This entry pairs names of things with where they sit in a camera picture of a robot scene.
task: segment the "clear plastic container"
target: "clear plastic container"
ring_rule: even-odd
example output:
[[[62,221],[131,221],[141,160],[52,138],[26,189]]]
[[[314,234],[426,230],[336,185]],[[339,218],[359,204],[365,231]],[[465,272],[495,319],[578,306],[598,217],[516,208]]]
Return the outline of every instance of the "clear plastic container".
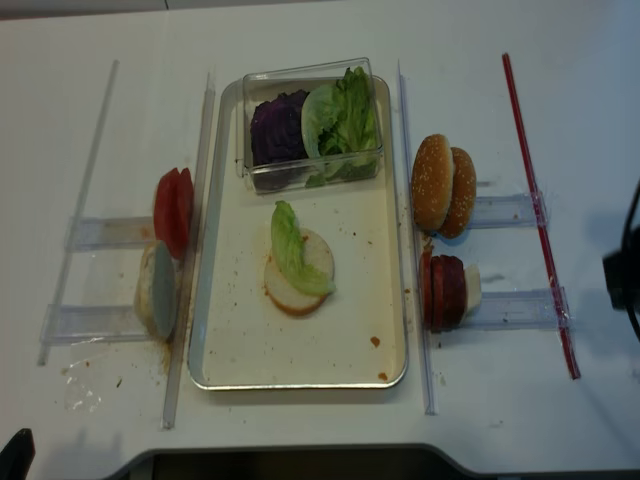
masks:
[[[375,147],[357,152],[300,158],[280,163],[258,165],[251,146],[250,125],[256,108],[275,100],[282,93],[307,92],[320,85],[333,85],[344,77],[347,68],[362,67],[369,79],[371,108],[375,116]],[[244,115],[238,118],[238,147],[244,162],[244,175],[250,178],[257,193],[294,188],[312,188],[344,181],[375,177],[380,170],[383,142],[376,108],[371,65],[367,58],[325,63],[273,72],[252,73],[242,80]]]

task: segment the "white table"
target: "white table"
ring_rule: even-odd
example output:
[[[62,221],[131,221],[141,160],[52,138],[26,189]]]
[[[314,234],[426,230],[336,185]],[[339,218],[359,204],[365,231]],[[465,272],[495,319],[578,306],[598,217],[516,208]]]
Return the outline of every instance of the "white table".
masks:
[[[638,15],[633,1],[368,1],[0,22],[0,445],[21,427],[34,430],[32,478],[100,478],[169,449],[371,443],[429,444],[476,472],[640,468],[640,344],[610,309],[600,262],[619,244],[640,176]],[[558,275],[579,324],[581,380],[568,379],[555,333],[485,335],[434,352],[446,386],[439,380],[440,414],[427,417],[412,330],[405,379],[377,394],[210,395],[183,369],[176,428],[161,431],[162,352],[151,345],[58,348],[36,367],[114,58],[122,85],[151,92],[131,97],[122,135],[140,128],[146,105],[156,118],[147,153],[162,158],[195,158],[214,66],[219,98],[247,72],[357,56],[371,59],[396,106],[401,60],[414,152],[442,129],[459,143],[466,133],[469,148],[489,156],[469,132],[471,120],[488,132],[493,110],[478,121],[481,102],[469,99],[504,95],[498,110],[508,108],[503,51],[548,193]],[[495,129],[520,162],[512,119],[503,117]],[[62,369],[74,362],[100,397],[93,409],[69,408],[73,385]]]

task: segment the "bun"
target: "bun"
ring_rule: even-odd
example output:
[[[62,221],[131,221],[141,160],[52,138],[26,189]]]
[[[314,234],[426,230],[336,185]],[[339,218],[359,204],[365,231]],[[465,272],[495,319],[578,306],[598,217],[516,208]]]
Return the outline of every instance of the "bun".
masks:
[[[167,245],[147,245],[140,260],[133,308],[149,333],[166,341],[176,323],[175,269]]]
[[[317,233],[306,228],[300,229],[300,234],[305,240],[304,261],[311,264],[321,272],[333,279],[334,265],[333,254],[327,242]],[[276,261],[269,252],[267,264],[264,267],[264,286],[273,303],[289,315],[302,316],[316,310],[327,295],[322,297],[307,295],[296,290],[284,278]]]
[[[453,190],[455,166],[444,135],[425,138],[411,173],[413,220],[423,230],[438,230],[444,223]]]
[[[476,203],[476,170],[471,157],[461,148],[451,147],[455,174],[449,213],[438,229],[445,238],[455,238],[462,234],[473,214]]]

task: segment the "purple cabbage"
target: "purple cabbage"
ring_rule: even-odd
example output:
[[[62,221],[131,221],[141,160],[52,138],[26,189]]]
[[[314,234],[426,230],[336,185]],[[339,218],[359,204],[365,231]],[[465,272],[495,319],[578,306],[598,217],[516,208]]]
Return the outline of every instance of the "purple cabbage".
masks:
[[[281,93],[271,102],[258,105],[251,119],[253,165],[271,165],[307,158],[302,141],[300,117],[309,92]],[[259,189],[278,190],[288,185],[295,171],[261,173],[254,176]]]

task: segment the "red straw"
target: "red straw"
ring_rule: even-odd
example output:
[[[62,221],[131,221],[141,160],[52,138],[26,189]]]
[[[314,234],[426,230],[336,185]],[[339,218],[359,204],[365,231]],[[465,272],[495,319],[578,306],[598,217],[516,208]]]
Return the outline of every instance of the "red straw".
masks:
[[[527,172],[527,181],[529,182],[529,190],[532,195],[540,198],[540,190],[536,184],[536,177],[533,173],[533,164],[531,163],[531,154],[529,153],[529,144],[527,136],[524,133],[524,123],[522,121],[522,113],[520,112],[520,103],[518,102],[518,94],[516,93],[516,82],[513,78],[513,70],[511,70],[511,61],[509,54],[502,55],[502,65],[504,66],[504,74],[507,77],[507,85],[509,86],[509,96],[511,97],[511,107],[513,108],[513,117],[516,121],[516,129],[518,130],[518,139],[520,140],[520,150],[522,151],[522,160],[524,161],[524,169]],[[542,212],[537,203],[533,208],[537,218],[542,218]],[[571,344],[571,335],[569,328],[563,321],[565,316],[569,317],[569,306],[564,301],[558,282],[558,274],[556,266],[553,262],[553,254],[551,253],[551,244],[549,243],[549,235],[547,227],[538,224],[538,234],[540,235],[540,244],[542,245],[542,254],[544,255],[544,263],[547,267],[547,276],[549,277],[549,287],[553,294],[553,303],[558,317],[558,330],[560,332],[560,340],[562,342],[562,350],[564,358],[569,368],[569,374],[573,380],[580,378],[580,369]]]

